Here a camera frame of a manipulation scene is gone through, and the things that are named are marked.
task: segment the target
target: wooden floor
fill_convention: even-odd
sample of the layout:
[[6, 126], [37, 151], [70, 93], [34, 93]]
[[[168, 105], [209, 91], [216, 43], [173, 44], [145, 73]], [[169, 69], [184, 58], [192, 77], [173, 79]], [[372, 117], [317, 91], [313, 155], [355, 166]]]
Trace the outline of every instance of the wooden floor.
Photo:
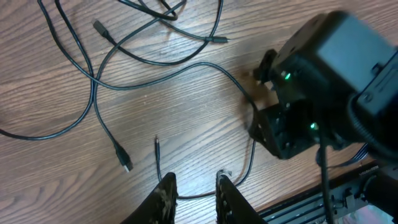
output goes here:
[[[54, 2], [44, 2], [62, 43], [84, 65]], [[151, 20], [117, 1], [61, 2], [96, 71], [111, 45], [92, 27], [94, 19], [116, 40]], [[146, 2], [162, 10], [157, 1]], [[188, 1], [173, 24], [206, 36], [216, 8], [216, 1]], [[174, 67], [146, 65], [117, 53], [103, 80], [140, 83], [194, 62], [213, 62], [231, 72], [259, 105], [272, 105], [275, 95], [257, 86], [249, 72], [267, 49], [279, 50], [304, 22], [333, 9], [352, 11], [398, 44], [397, 0], [226, 0], [216, 34], [232, 42], [210, 44], [194, 59]], [[0, 128], [39, 136], [72, 123], [86, 105], [90, 83], [55, 45], [37, 2], [0, 0], [0, 31]], [[167, 62], [200, 45], [155, 24], [125, 46], [144, 58]], [[98, 97], [103, 118], [130, 154], [134, 170], [127, 174], [119, 165], [93, 110], [59, 138], [28, 142], [0, 136], [0, 223], [119, 223], [157, 183], [155, 135], [160, 138], [162, 172], [176, 173], [180, 195], [214, 190], [219, 169], [233, 171], [236, 179], [247, 167], [250, 113], [239, 90], [216, 70], [193, 69], [134, 91], [100, 87]], [[330, 164], [350, 158], [358, 146], [330, 151]], [[289, 161], [278, 161], [258, 144], [251, 175], [239, 190], [260, 210], [319, 184], [315, 151], [314, 147]], [[357, 166], [333, 169], [330, 175]], [[175, 219], [215, 223], [215, 199], [178, 202]]]

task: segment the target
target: cable plug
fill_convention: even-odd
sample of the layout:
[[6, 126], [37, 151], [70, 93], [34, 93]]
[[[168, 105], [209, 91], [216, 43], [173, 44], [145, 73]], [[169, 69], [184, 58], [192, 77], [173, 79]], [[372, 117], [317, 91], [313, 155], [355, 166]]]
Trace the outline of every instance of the cable plug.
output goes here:
[[109, 37], [109, 32], [108, 30], [105, 28], [104, 25], [102, 25], [102, 23], [100, 21], [95, 21], [93, 23], [93, 27], [97, 30], [97, 32], [99, 34], [101, 34], [101, 36], [108, 38]]
[[132, 170], [132, 162], [130, 160], [129, 154], [118, 142], [116, 142], [113, 146], [116, 150], [116, 155], [118, 156], [120, 164], [127, 172], [130, 172]]
[[223, 43], [228, 43], [229, 39], [226, 37], [206, 37], [205, 41], [223, 44]]

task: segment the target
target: black device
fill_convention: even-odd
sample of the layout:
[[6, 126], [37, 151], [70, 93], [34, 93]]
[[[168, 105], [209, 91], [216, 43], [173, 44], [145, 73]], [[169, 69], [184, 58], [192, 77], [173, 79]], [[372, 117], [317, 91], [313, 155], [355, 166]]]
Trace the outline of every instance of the black device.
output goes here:
[[[330, 182], [334, 218], [343, 217], [369, 204], [376, 205], [398, 221], [398, 169], [372, 162]], [[174, 223], [177, 181], [168, 173], [144, 202], [122, 224]], [[305, 224], [325, 220], [319, 186], [256, 212], [220, 170], [216, 175], [216, 211], [219, 224]]]
[[272, 155], [299, 154], [322, 128], [336, 150], [368, 142], [374, 157], [398, 161], [397, 49], [354, 16], [315, 16], [279, 53], [268, 50], [254, 77], [271, 81], [279, 99], [249, 130]]
[[[323, 149], [331, 145], [336, 150], [366, 142], [374, 157], [390, 165], [380, 169], [373, 162], [332, 180], [327, 184], [331, 197], [323, 183], [322, 191], [320, 186], [312, 188], [259, 213], [221, 170], [215, 192], [218, 223], [304, 224], [325, 218], [331, 223], [368, 203], [396, 222], [398, 167], [392, 164], [398, 161], [393, 141], [397, 49], [347, 12], [333, 11], [309, 20], [279, 53], [268, 50], [254, 77], [261, 83], [271, 81], [279, 99], [277, 105], [255, 110], [249, 129], [272, 155], [289, 159], [318, 142]], [[158, 141], [156, 146], [159, 157]], [[161, 178], [158, 160], [157, 167]], [[123, 223], [174, 223], [176, 184], [175, 175], [168, 173]]]

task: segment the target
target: black cable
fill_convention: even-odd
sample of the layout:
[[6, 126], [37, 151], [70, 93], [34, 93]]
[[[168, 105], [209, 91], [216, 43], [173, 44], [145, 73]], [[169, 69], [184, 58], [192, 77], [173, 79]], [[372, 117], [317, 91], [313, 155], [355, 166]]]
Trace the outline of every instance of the black cable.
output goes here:
[[[147, 7], [145, 5], [144, 2], [142, 2], [141, 0], [139, 1], [144, 7]], [[170, 6], [165, 2], [165, 1], [161, 1], [165, 7], [168, 10], [171, 10]], [[104, 25], [102, 25], [102, 23], [100, 23], [100, 21], [96, 21], [94, 22], [93, 26], [94, 28], [101, 34], [101, 36], [103, 36], [105, 39], [107, 39], [110, 43], [112, 43], [114, 46], [118, 45], [118, 49], [126, 54], [127, 56], [132, 57], [133, 59], [136, 59], [142, 63], [147, 63], [149, 65], [157, 65], [157, 66], [172, 66], [172, 65], [178, 65], [181, 63], [184, 63], [190, 59], [192, 59], [194, 56], [198, 55], [207, 45], [210, 41], [212, 42], [218, 42], [218, 43], [227, 43], [228, 39], [226, 37], [214, 37], [214, 34], [217, 30], [218, 24], [220, 23], [220, 17], [221, 17], [221, 12], [223, 10], [223, 4], [224, 4], [224, 0], [219, 0], [218, 3], [218, 10], [217, 10], [217, 16], [216, 16], [216, 21], [215, 24], [210, 32], [209, 37], [200, 37], [197, 35], [193, 35], [193, 34], [189, 34], [188, 32], [185, 32], [181, 29], [178, 29], [176, 27], [174, 27], [173, 25], [169, 24], [168, 22], [165, 22], [159, 18], [158, 19], [159, 22], [167, 25], [169, 28], [173, 29], [176, 32], [179, 32], [181, 34], [187, 35], [189, 37], [195, 38], [195, 39], [199, 39], [199, 40], [204, 40], [205, 42], [196, 50], [194, 51], [192, 54], [190, 54], [189, 56], [178, 60], [176, 62], [155, 62], [155, 61], [151, 61], [151, 60], [147, 60], [141, 57], [138, 57], [137, 55], [134, 55], [133, 53], [129, 52], [128, 50], [126, 50], [125, 48], [121, 47], [121, 44], [116, 43], [116, 41], [112, 38], [112, 36], [110, 35], [109, 31], [105, 28]]]
[[320, 143], [320, 162], [321, 162], [321, 185], [322, 197], [325, 209], [326, 221], [328, 224], [333, 224], [333, 214], [331, 212], [331, 200], [329, 196], [330, 186], [328, 177], [328, 160], [326, 158], [326, 139], [323, 135], [323, 128], [325, 127], [322, 122], [319, 123], [319, 143]]
[[351, 122], [351, 126], [356, 131], [356, 134], [361, 136], [363, 141], [367, 142], [370, 146], [377, 149], [377, 153], [382, 155], [383, 158], [389, 159], [393, 162], [398, 161], [398, 151], [386, 146], [385, 144], [381, 143], [377, 140], [374, 135], [362, 124], [362, 122], [357, 117], [354, 104], [358, 95], [353, 95], [348, 100], [347, 104], [347, 115], [349, 117], [349, 121]]
[[[167, 3], [165, 3], [163, 0], [161, 0], [161, 1], [162, 1], [163, 4], [165, 4], [165, 6], [169, 9], [167, 12], [164, 13], [165, 16], [166, 16], [167, 14], [170, 14], [170, 13], [172, 13], [173, 15], [176, 16], [176, 13], [175, 13], [174, 11], [175, 11], [176, 9], [178, 9], [179, 7], [183, 6], [183, 5], [186, 3], [186, 0], [182, 0], [182, 1], [181, 1], [180, 3], [178, 3], [176, 6], [174, 6], [173, 8], [170, 8], [170, 6], [169, 6]], [[18, 135], [15, 135], [15, 134], [11, 134], [11, 133], [5, 132], [5, 131], [3, 131], [3, 130], [1, 130], [1, 129], [0, 129], [0, 134], [9, 136], [9, 137], [11, 137], [11, 138], [24, 139], [24, 140], [44, 140], [44, 139], [48, 139], [48, 138], [54, 138], [54, 137], [57, 137], [57, 136], [59, 136], [59, 135], [65, 133], [65, 132], [71, 130], [71, 128], [74, 128], [78, 123], [80, 123], [80, 122], [83, 120], [83, 118], [86, 116], [86, 114], [89, 112], [89, 110], [90, 110], [90, 108], [91, 108], [91, 104], [94, 103], [94, 108], [95, 108], [95, 111], [96, 111], [96, 115], [97, 115], [98, 121], [100, 122], [100, 124], [102, 125], [102, 127], [103, 127], [103, 129], [105, 130], [106, 134], [109, 136], [109, 138], [111, 139], [112, 143], [114, 144], [114, 148], [115, 148], [115, 150], [116, 150], [116, 154], [117, 154], [117, 156], [118, 156], [118, 158], [119, 158], [119, 160], [120, 160], [120, 163], [126, 168], [127, 171], [129, 171], [129, 170], [132, 169], [132, 163], [131, 163], [130, 157], [128, 156], [127, 152], [123, 149], [123, 147], [117, 142], [117, 140], [114, 138], [114, 136], [111, 134], [110, 130], [106, 127], [106, 125], [105, 125], [105, 123], [104, 123], [104, 121], [102, 120], [102, 117], [101, 117], [101, 115], [100, 115], [100, 111], [99, 111], [99, 108], [98, 108], [98, 101], [97, 101], [98, 85], [102, 85], [102, 86], [104, 86], [104, 87], [106, 87], [106, 88], [110, 88], [110, 89], [112, 89], [112, 90], [134, 90], [134, 89], [143, 88], [143, 87], [146, 87], [146, 86], [151, 86], [151, 85], [154, 85], [154, 84], [156, 84], [156, 83], [164, 82], [164, 81], [166, 81], [166, 80], [168, 80], [168, 79], [170, 79], [170, 78], [172, 78], [172, 77], [175, 77], [175, 76], [177, 76], [177, 75], [179, 75], [179, 74], [181, 74], [181, 73], [183, 73], [183, 72], [185, 72], [185, 71], [187, 71], [187, 70], [189, 70], [189, 69], [191, 69], [191, 68], [198, 67], [198, 66], [210, 66], [210, 67], [213, 67], [213, 68], [218, 69], [219, 71], [221, 71], [221, 72], [223, 72], [225, 75], [227, 75], [227, 77], [229, 77], [229, 78], [235, 83], [235, 85], [241, 90], [241, 92], [244, 94], [244, 96], [248, 99], [248, 102], [250, 102], [250, 104], [252, 105], [252, 107], [253, 107], [253, 109], [254, 109], [254, 114], [255, 114], [255, 115], [257, 114], [258, 109], [257, 109], [256, 105], [254, 104], [254, 102], [253, 102], [253, 100], [251, 99], [251, 97], [246, 93], [246, 91], [244, 91], [243, 87], [238, 83], [238, 81], [236, 81], [236, 80], [232, 77], [231, 74], [229, 74], [226, 70], [224, 70], [224, 69], [221, 68], [220, 66], [215, 65], [215, 64], [212, 64], [212, 63], [208, 63], [208, 62], [196, 63], [196, 64], [190, 65], [190, 66], [188, 66], [188, 67], [185, 67], [185, 68], [181, 69], [180, 71], [177, 71], [177, 72], [175, 72], [175, 73], [172, 73], [172, 74], [170, 74], [170, 75], [167, 75], [166, 77], [162, 77], [162, 78], [159, 78], [159, 79], [157, 79], [157, 80], [154, 80], [154, 81], [151, 81], [151, 82], [147, 82], [147, 83], [143, 83], [143, 84], [138, 84], [138, 85], [132, 85], [132, 86], [112, 86], [112, 85], [109, 85], [109, 84], [106, 84], [106, 83], [101, 82], [101, 81], [100, 81], [100, 78], [101, 78], [101, 76], [102, 76], [103, 70], [104, 70], [104, 68], [105, 68], [105, 66], [106, 66], [106, 64], [107, 64], [107, 62], [109, 61], [110, 57], [113, 55], [113, 53], [115, 53], [115, 51], [116, 51], [125, 41], [127, 41], [128, 39], [130, 39], [131, 37], [133, 37], [134, 35], [136, 35], [136, 34], [139, 33], [140, 31], [142, 31], [142, 30], [146, 29], [147, 27], [151, 26], [151, 25], [154, 24], [155, 22], [160, 21], [160, 17], [156, 17], [156, 18], [153, 19], [152, 21], [150, 21], [150, 22], [148, 22], [147, 24], [143, 25], [142, 27], [138, 28], [137, 30], [135, 30], [134, 32], [130, 33], [128, 36], [126, 36], [125, 38], [123, 38], [123, 40], [121, 40], [120, 42], [118, 42], [118, 43], [108, 52], [108, 54], [105, 56], [104, 60], [103, 60], [102, 63], [101, 63], [101, 66], [99, 67], [97, 76], [94, 77], [94, 75], [93, 75], [93, 68], [92, 68], [91, 62], [90, 62], [90, 60], [89, 60], [89, 58], [88, 58], [88, 56], [87, 56], [87, 53], [85, 52], [83, 46], [81, 45], [81, 43], [80, 43], [80, 41], [79, 41], [79, 39], [78, 39], [78, 37], [77, 37], [75, 31], [73, 30], [73, 27], [72, 27], [72, 25], [70, 24], [70, 21], [68, 20], [66, 14], [64, 13], [64, 11], [63, 11], [63, 9], [62, 9], [62, 6], [61, 6], [61, 4], [60, 4], [60, 2], [59, 2], [59, 0], [55, 0], [55, 3], [56, 3], [56, 5], [57, 5], [57, 9], [58, 9], [59, 13], [61, 14], [61, 16], [62, 16], [64, 22], [66, 23], [67, 27], [69, 28], [69, 31], [71, 32], [73, 38], [75, 39], [76, 44], [78, 45], [79, 49], [81, 50], [81, 52], [82, 52], [82, 54], [83, 54], [83, 56], [84, 56], [84, 58], [85, 58], [85, 60], [86, 60], [86, 63], [87, 63], [88, 69], [89, 69], [89, 73], [86, 72], [81, 66], [79, 66], [79, 64], [77, 64], [77, 63], [74, 61], [74, 59], [72, 59], [72, 57], [71, 57], [71, 56], [67, 53], [67, 51], [63, 48], [62, 44], [60, 43], [60, 41], [59, 41], [59, 39], [58, 39], [58, 37], [57, 37], [57, 33], [56, 33], [56, 31], [55, 31], [55, 29], [54, 29], [54, 27], [53, 27], [51, 18], [49, 17], [49, 15], [48, 15], [48, 13], [47, 13], [47, 11], [46, 11], [44, 5], [42, 4], [42, 1], [41, 1], [41, 0], [38, 0], [37, 2], [38, 2], [38, 4], [39, 4], [39, 6], [40, 6], [40, 8], [41, 8], [41, 10], [42, 10], [42, 12], [43, 12], [43, 14], [44, 14], [46, 20], [47, 20], [47, 24], [48, 24], [48, 26], [49, 26], [50, 32], [51, 32], [51, 34], [52, 34], [52, 37], [53, 37], [53, 39], [54, 39], [56, 45], [57, 45], [57, 46], [59, 47], [59, 49], [62, 51], [62, 53], [64, 54], [64, 56], [66, 56], [66, 58], [67, 58], [69, 61], [71, 61], [71, 63], [72, 63], [74, 66], [76, 66], [76, 68], [79, 69], [79, 71], [80, 71], [82, 74], [84, 74], [86, 77], [88, 77], [88, 78], [91, 80], [90, 100], [89, 100], [89, 102], [88, 102], [88, 105], [87, 105], [87, 107], [86, 107], [86, 110], [85, 110], [85, 111], [83, 112], [83, 114], [78, 118], [78, 120], [76, 120], [76, 121], [75, 121], [73, 124], [71, 124], [69, 127], [65, 128], [65, 129], [63, 129], [63, 130], [61, 130], [60, 132], [57, 132], [57, 133], [55, 133], [55, 134], [52, 134], [52, 135], [49, 135], [49, 136], [42, 136], [42, 137], [27, 137], [27, 136], [18, 136]], [[223, 5], [223, 0], [220, 0], [220, 3], [219, 3], [219, 10], [218, 10], [218, 15], [217, 15], [217, 18], [216, 18], [215, 26], [214, 26], [213, 30], [211, 31], [211, 34], [210, 34], [211, 37], [214, 35], [215, 30], [216, 30], [216, 28], [217, 28], [217, 26], [218, 26], [218, 23], [219, 23], [219, 20], [220, 20], [220, 16], [221, 16], [222, 5]], [[154, 13], [152, 13], [152, 12], [149, 12], [149, 14], [151, 14], [151, 15], [153, 15], [153, 16], [157, 16], [156, 14], [154, 14]], [[194, 57], [196, 54], [198, 54], [208, 43], [209, 43], [209, 40], [205, 39], [205, 43], [204, 43], [196, 52], [194, 52], [193, 54], [191, 54], [190, 56], [188, 56], [187, 58], [185, 58], [185, 59], [183, 59], [183, 60], [180, 60], [180, 61], [178, 61], [178, 62], [171, 62], [171, 63], [168, 63], [167, 65], [173, 65], [173, 64], [175, 64], [175, 63], [182, 63], [182, 62], [185, 62], [185, 61], [191, 59], [191, 58]]]
[[[357, 163], [363, 159], [365, 159], [368, 156], [368, 144], [365, 143], [362, 145], [362, 147], [358, 150], [358, 152], [348, 161], [343, 162], [341, 164], [338, 165], [334, 165], [334, 166], [328, 166], [329, 168], [338, 168], [338, 167], [346, 167], [349, 166], [351, 164]], [[317, 151], [317, 156], [315, 158], [315, 161], [317, 162], [318, 166], [321, 166], [321, 162], [320, 162], [320, 149]]]
[[[89, 59], [88, 56], [87, 56], [86, 50], [84, 49], [84, 47], [83, 47], [82, 44], [80, 43], [79, 38], [77, 37], [77, 35], [76, 35], [75, 32], [73, 31], [73, 28], [72, 28], [70, 25], [68, 25], [68, 23], [67, 23], [68, 28], [69, 28], [70, 32], [72, 33], [72, 36], [73, 36], [73, 38], [75, 39], [75, 42], [76, 42], [77, 46], [79, 47], [81, 53], [83, 54], [83, 56], [84, 56], [84, 58], [85, 58], [85, 60], [86, 60], [86, 64], [87, 64], [87, 67], [88, 67], [89, 72], [86, 72], [79, 64], [77, 64], [77, 63], [74, 61], [74, 59], [72, 59], [72, 57], [68, 54], [68, 52], [63, 48], [62, 44], [61, 44], [60, 41], [58, 40], [57, 33], [56, 33], [55, 29], [54, 29], [54, 26], [53, 26], [53, 24], [52, 24], [51, 18], [50, 18], [50, 16], [49, 16], [49, 14], [47, 13], [47, 10], [45, 9], [45, 7], [44, 7], [42, 1], [41, 1], [41, 0], [37, 0], [37, 3], [39, 4], [40, 9], [42, 10], [42, 12], [43, 12], [43, 14], [44, 14], [44, 16], [45, 16], [45, 18], [46, 18], [46, 21], [47, 21], [47, 24], [48, 24], [48, 26], [49, 26], [51, 35], [53, 36], [53, 39], [54, 39], [56, 45], [57, 45], [58, 48], [61, 50], [61, 52], [64, 54], [64, 56], [66, 56], [66, 58], [67, 58], [77, 69], [79, 69], [79, 71], [81, 71], [82, 73], [84, 73], [85, 75], [87, 75], [87, 76], [89, 76], [89, 77], [93, 77], [94, 72], [93, 72], [93, 67], [91, 66], [90, 59]], [[3, 135], [5, 135], [5, 136], [7, 136], [7, 137], [10, 137], [10, 138], [20, 139], [20, 140], [28, 140], [28, 141], [40, 141], [40, 140], [52, 139], [52, 138], [55, 138], [55, 137], [58, 137], [58, 136], [60, 136], [60, 135], [65, 134], [66, 132], [70, 131], [72, 128], [74, 128], [75, 126], [77, 126], [81, 121], [83, 121], [83, 119], [84, 119], [84, 118], [86, 117], [86, 115], [88, 114], [88, 112], [89, 112], [89, 110], [90, 110], [90, 108], [91, 108], [91, 105], [92, 105], [92, 103], [93, 103], [93, 97], [94, 97], [94, 84], [95, 84], [95, 83], [94, 83], [93, 81], [91, 81], [90, 98], [89, 98], [89, 100], [88, 100], [88, 103], [87, 103], [86, 108], [85, 108], [85, 110], [83, 111], [83, 113], [80, 115], [80, 117], [79, 117], [75, 122], [73, 122], [71, 125], [67, 126], [66, 128], [62, 129], [61, 131], [58, 131], [58, 132], [56, 132], [56, 133], [49, 134], [49, 135], [46, 135], [46, 136], [32, 137], [32, 136], [21, 136], [21, 135], [17, 135], [17, 134], [12, 134], [12, 133], [9, 133], [9, 132], [7, 132], [7, 131], [5, 131], [5, 130], [0, 129], [0, 134], [3, 134]]]
[[[243, 178], [237, 184], [235, 184], [235, 187], [239, 187], [240, 185], [242, 185], [243, 182], [249, 177], [249, 174], [250, 174], [251, 169], [253, 167], [255, 150], [256, 150], [256, 141], [253, 140], [248, 169], [247, 169], [245, 175], [243, 176]], [[159, 139], [157, 137], [155, 138], [155, 157], [156, 157], [157, 179], [160, 182], [162, 180], [162, 173], [160, 171], [160, 144], [159, 144]], [[209, 197], [209, 196], [212, 196], [212, 195], [215, 195], [215, 194], [216, 194], [215, 191], [211, 191], [211, 192], [207, 192], [207, 193], [200, 194], [200, 195], [178, 196], [177, 199], [178, 200], [193, 200], [193, 199]]]
[[173, 14], [174, 16], [166, 16], [164, 14], [155, 12], [155, 11], [149, 9], [148, 7], [140, 6], [140, 5], [136, 4], [136, 3], [128, 1], [128, 0], [119, 0], [119, 2], [121, 2], [121, 3], [123, 3], [123, 4], [127, 5], [127, 6], [133, 7], [134, 9], [140, 10], [141, 12], [144, 12], [144, 13], [147, 13], [147, 14], [152, 15], [154, 17], [157, 17], [157, 18], [167, 19], [167, 20], [170, 20], [170, 21], [176, 21], [178, 19], [178, 16], [176, 14]]

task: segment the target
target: cable connector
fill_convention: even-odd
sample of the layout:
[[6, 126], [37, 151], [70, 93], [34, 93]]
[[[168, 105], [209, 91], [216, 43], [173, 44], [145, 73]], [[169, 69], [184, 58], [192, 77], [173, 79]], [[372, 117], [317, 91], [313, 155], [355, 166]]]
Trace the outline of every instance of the cable connector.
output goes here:
[[226, 37], [206, 37], [205, 41], [223, 44], [223, 43], [228, 43], [229, 39]]
[[102, 25], [102, 23], [100, 21], [95, 21], [93, 23], [93, 27], [97, 30], [97, 32], [99, 34], [101, 34], [101, 36], [108, 38], [109, 37], [109, 32], [108, 30], [105, 28], [104, 25]]
[[113, 146], [116, 150], [116, 155], [118, 156], [120, 164], [125, 168], [127, 172], [130, 172], [132, 170], [132, 162], [130, 160], [129, 154], [118, 142], [116, 142]]

